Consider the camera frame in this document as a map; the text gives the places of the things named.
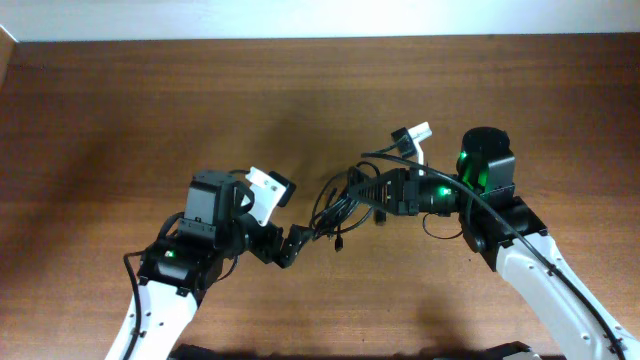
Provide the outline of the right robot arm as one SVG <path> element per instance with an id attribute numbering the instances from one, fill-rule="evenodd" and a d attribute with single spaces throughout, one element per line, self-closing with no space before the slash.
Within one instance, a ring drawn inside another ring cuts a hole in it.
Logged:
<path id="1" fill-rule="evenodd" d="M 463 138 L 453 175 L 427 166 L 428 123 L 400 128 L 373 158 L 398 168 L 353 181 L 353 199 L 394 216 L 458 214 L 469 248 L 509 283 L 567 359 L 636 359 L 639 341 L 606 310 L 565 261 L 547 226 L 515 194 L 516 158 L 503 130 L 476 127 Z"/>

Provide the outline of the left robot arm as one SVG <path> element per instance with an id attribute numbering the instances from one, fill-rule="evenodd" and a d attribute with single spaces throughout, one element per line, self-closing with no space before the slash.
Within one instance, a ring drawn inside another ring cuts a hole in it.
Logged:
<path id="1" fill-rule="evenodd" d="M 139 267 L 126 269 L 132 298 L 108 358 L 168 358 L 209 288 L 228 277 L 225 260 L 250 252 L 265 264 L 291 266 L 313 232 L 299 225 L 284 231 L 270 218 L 295 189 L 280 174 L 255 167 L 196 173 L 184 210 L 137 252 Z"/>

